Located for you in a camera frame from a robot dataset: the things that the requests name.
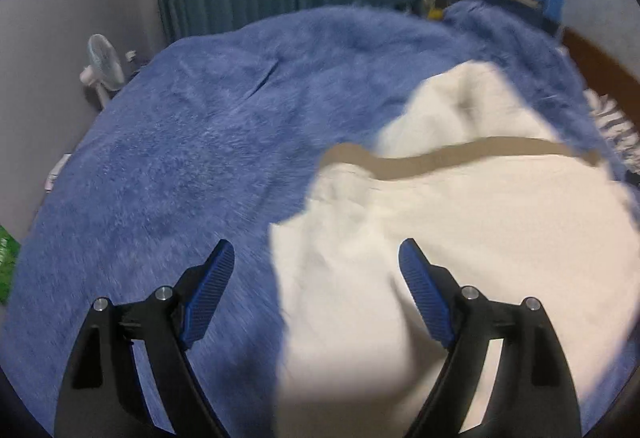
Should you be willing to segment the blue fluffy bed blanket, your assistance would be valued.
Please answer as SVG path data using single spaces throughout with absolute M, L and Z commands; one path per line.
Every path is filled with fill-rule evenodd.
M 269 225 L 302 205 L 324 150 L 371 144 L 422 80 L 467 60 L 498 65 L 564 142 L 624 178 L 558 42 L 474 0 L 440 22 L 315 8 L 160 52 L 79 143 L 18 256 L 1 365 L 34 418 L 53 428 L 97 297 L 145 298 L 227 239 L 234 273 L 190 360 L 233 436 L 270 436 L 283 322 Z

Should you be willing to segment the green printed bag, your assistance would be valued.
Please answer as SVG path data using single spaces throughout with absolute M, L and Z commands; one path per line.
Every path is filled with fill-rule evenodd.
M 0 227 L 0 302 L 5 305 L 9 299 L 15 263 L 20 254 L 21 244 Z

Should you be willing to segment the white desk fan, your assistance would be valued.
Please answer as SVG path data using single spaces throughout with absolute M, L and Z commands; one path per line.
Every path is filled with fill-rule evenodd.
M 124 88 L 134 74 L 137 51 L 125 52 L 125 60 L 102 34 L 92 34 L 87 42 L 88 65 L 79 74 L 82 86 L 96 93 L 100 110 Z

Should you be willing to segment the brown wooden headboard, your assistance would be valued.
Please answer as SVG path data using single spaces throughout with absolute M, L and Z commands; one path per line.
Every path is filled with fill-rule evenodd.
M 638 80 L 609 54 L 571 28 L 564 30 L 562 41 L 588 87 L 600 96 L 607 94 L 615 99 L 634 126 L 639 127 Z

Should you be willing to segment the cream hooded padded coat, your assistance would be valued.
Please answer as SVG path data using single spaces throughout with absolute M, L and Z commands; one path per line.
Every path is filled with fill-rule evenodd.
M 327 150 L 303 209 L 270 228 L 277 435 L 408 430 L 446 357 L 400 272 L 408 239 L 491 299 L 538 298 L 582 410 L 608 402 L 639 310 L 636 211 L 602 153 L 564 146 L 495 65 L 424 80 L 373 150 Z

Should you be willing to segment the zebra striped pillow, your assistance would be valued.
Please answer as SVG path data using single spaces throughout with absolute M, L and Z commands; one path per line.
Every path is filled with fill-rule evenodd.
M 585 96 L 600 134 L 627 169 L 633 175 L 639 175 L 639 132 L 634 123 L 608 94 L 597 94 L 587 89 Z

